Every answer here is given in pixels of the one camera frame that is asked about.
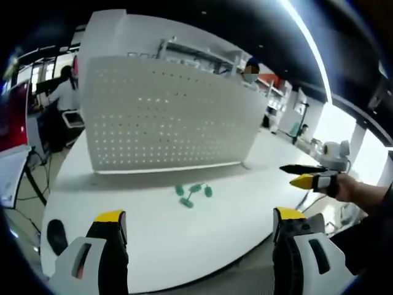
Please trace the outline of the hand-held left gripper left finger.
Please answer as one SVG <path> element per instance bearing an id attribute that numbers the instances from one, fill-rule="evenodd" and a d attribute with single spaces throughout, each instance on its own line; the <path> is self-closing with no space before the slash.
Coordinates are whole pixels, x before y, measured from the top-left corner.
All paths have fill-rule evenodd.
<path id="1" fill-rule="evenodd" d="M 53 294 L 128 294 L 126 212 L 97 216 L 86 235 L 68 242 L 63 223 L 49 222 L 49 245 L 56 255 L 49 278 Z"/>

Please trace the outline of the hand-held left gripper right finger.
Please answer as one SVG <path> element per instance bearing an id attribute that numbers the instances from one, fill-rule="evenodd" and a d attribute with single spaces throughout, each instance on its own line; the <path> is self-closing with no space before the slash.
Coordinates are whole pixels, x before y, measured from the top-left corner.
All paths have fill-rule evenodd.
<path id="1" fill-rule="evenodd" d="M 345 255 L 295 209 L 273 210 L 275 294 L 343 294 L 355 280 Z"/>

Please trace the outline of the person's right hand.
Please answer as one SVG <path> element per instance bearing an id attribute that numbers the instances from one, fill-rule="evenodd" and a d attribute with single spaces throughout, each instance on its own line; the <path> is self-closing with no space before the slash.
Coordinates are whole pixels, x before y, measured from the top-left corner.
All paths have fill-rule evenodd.
<path id="1" fill-rule="evenodd" d="M 352 176 L 339 174 L 337 176 L 338 192 L 336 199 L 341 202 L 361 204 L 368 200 L 374 188 L 368 184 L 356 181 Z"/>

